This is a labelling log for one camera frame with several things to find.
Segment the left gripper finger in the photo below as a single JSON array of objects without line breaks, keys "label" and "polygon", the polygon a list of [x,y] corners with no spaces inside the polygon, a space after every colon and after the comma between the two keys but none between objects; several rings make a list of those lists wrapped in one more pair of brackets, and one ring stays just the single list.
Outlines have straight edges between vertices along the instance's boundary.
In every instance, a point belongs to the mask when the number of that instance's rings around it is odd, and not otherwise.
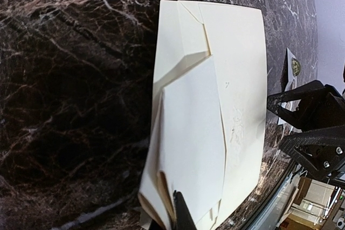
[{"label": "left gripper finger", "polygon": [[176,219],[174,220],[175,230],[196,230],[195,223],[191,217],[187,204],[181,192],[173,193]]}]

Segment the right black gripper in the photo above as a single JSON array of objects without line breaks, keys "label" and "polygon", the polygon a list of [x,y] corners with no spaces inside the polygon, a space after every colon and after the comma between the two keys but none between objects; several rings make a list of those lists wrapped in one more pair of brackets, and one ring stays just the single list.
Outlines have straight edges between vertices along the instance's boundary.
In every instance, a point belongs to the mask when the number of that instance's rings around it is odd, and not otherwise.
[{"label": "right black gripper", "polygon": [[344,98],[331,85],[311,81],[267,97],[267,109],[305,131],[285,136],[280,150],[316,180],[344,174]]}]

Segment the beige lined letter sheet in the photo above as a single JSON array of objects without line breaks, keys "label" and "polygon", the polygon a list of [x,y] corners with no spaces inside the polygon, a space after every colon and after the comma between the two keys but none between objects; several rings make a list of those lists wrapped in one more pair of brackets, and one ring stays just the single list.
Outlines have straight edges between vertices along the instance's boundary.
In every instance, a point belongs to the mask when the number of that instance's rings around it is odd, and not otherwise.
[{"label": "beige lined letter sheet", "polygon": [[164,229],[181,192],[194,222],[222,198],[225,141],[212,58],[164,86],[139,191],[144,210]]}]

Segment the cream paper envelope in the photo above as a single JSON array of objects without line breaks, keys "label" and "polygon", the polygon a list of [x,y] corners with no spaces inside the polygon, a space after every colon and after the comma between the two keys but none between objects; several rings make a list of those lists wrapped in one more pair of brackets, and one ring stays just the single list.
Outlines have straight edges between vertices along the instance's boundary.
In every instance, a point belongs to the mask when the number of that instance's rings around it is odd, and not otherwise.
[{"label": "cream paper envelope", "polygon": [[259,181],[267,101],[262,12],[160,1],[152,89],[140,226],[216,229]]}]

